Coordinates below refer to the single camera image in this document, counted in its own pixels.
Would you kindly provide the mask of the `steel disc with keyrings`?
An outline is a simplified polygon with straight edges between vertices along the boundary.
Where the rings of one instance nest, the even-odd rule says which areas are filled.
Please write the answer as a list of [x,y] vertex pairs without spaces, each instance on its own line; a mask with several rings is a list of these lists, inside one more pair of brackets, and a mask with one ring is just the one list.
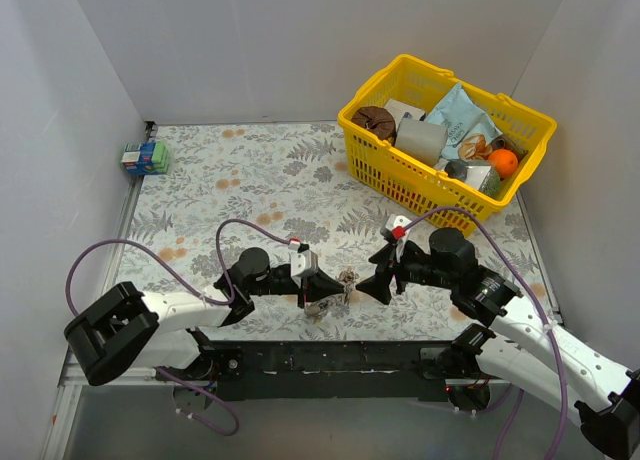
[[353,266],[343,269],[337,277],[319,270],[307,281],[303,310],[307,317],[320,320],[334,306],[348,306],[359,279]]

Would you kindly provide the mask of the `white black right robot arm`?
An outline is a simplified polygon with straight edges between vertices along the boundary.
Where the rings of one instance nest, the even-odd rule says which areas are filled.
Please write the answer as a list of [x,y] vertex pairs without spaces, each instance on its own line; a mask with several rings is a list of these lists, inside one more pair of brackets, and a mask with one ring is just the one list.
[[478,263],[461,232],[432,232],[427,251],[393,239],[370,261],[375,273],[358,291],[387,304],[392,284],[399,292],[407,284],[438,287],[472,319],[439,357],[449,374],[471,378],[482,372],[506,380],[564,411],[607,457],[633,456],[639,446],[639,373],[544,321],[529,296]]

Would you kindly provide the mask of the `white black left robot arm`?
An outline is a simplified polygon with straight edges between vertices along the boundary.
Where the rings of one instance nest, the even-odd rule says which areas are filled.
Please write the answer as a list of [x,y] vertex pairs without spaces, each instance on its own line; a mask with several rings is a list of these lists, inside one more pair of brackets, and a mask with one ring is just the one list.
[[239,322],[254,311],[255,296],[293,296],[305,307],[343,292],[307,246],[294,244],[288,262],[277,267],[265,250],[253,247],[202,294],[140,291],[129,281],[118,283],[79,313],[64,336],[92,386],[131,367],[173,368],[200,380],[211,372],[213,357],[197,329]]

